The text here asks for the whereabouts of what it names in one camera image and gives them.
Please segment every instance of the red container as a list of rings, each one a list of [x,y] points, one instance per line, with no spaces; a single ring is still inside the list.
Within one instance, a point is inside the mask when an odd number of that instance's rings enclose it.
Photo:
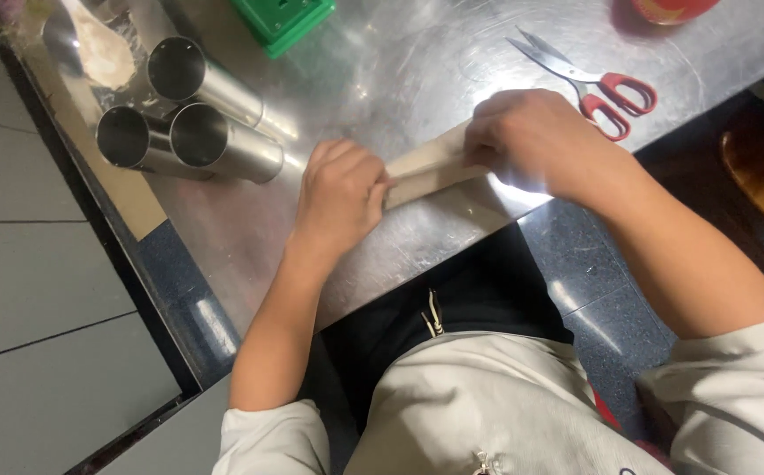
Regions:
[[[677,25],[696,18],[719,0],[631,0],[646,19],[659,25]]]

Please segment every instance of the white long-sleeve shirt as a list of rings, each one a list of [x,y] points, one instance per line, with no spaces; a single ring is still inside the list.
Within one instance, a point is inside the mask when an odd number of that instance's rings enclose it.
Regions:
[[[764,473],[764,323],[678,341],[670,362],[641,376],[680,426],[678,472]],[[572,346],[490,332],[415,347],[377,384],[347,474],[670,473],[610,428]],[[323,475],[329,447],[303,400],[227,411],[213,475]]]

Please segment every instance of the green container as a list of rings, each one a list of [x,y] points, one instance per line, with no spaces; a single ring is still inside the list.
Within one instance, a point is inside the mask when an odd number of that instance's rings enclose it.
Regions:
[[[334,0],[230,0],[270,58],[276,58],[334,11]]]

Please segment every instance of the stainless steel cylinder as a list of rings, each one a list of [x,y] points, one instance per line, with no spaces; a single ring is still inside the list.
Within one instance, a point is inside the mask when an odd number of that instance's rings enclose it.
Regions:
[[[189,167],[174,156],[170,129],[167,122],[132,107],[115,106],[103,113],[95,139],[103,158],[115,167],[192,180],[210,178],[212,172]]]
[[[211,60],[194,41],[170,37],[160,41],[147,61],[153,89],[172,101],[206,102],[255,127],[264,113],[262,97]]]
[[[282,170],[282,147],[209,104],[186,106],[171,123],[171,148],[180,161],[253,183]]]

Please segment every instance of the forearm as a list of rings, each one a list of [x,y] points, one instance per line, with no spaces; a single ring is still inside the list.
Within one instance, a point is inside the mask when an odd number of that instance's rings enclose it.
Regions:
[[[263,411],[297,397],[309,361],[320,290],[330,270],[301,248],[286,246],[232,367],[230,408]]]
[[[658,316],[682,339],[764,321],[764,275],[636,161],[589,201]]]

